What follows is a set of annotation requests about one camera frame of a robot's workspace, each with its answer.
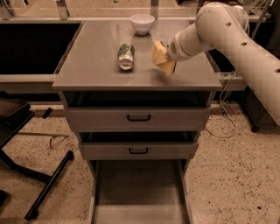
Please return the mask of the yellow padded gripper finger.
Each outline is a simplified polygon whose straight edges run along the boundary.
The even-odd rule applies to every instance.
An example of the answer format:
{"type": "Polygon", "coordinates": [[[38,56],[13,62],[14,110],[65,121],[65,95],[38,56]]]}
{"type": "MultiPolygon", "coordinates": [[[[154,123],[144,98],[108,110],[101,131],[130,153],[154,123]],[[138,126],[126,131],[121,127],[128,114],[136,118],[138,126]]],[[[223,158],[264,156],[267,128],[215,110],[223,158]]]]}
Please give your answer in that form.
{"type": "Polygon", "coordinates": [[[171,60],[160,64],[158,67],[164,72],[165,75],[170,76],[175,71],[176,62],[171,60]]]}
{"type": "Polygon", "coordinates": [[[169,60],[167,49],[160,40],[153,43],[151,58],[155,65],[163,64],[169,60]]]}

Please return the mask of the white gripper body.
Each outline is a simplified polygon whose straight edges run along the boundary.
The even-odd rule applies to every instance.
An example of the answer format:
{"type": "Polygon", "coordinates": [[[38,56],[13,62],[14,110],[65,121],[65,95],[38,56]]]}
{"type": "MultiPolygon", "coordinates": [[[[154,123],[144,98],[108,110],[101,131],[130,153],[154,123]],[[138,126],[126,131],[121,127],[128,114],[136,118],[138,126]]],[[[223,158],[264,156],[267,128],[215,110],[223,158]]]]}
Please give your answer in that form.
{"type": "Polygon", "coordinates": [[[176,33],[173,37],[168,39],[167,42],[167,52],[169,58],[174,61],[188,60],[190,56],[186,54],[179,42],[180,33],[176,33]]]}

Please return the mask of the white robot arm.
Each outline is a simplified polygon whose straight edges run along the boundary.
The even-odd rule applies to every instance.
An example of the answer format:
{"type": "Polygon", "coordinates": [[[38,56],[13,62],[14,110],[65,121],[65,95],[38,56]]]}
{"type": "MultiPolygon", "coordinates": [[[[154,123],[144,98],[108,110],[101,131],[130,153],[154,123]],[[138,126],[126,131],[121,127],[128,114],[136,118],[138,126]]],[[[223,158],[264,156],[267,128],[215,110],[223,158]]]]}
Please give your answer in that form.
{"type": "Polygon", "coordinates": [[[165,74],[171,75],[178,61],[218,50],[280,125],[280,59],[258,45],[247,34],[248,28],[249,18],[243,8],[207,3],[194,23],[169,38],[166,45],[156,41],[151,58],[165,74]]]}

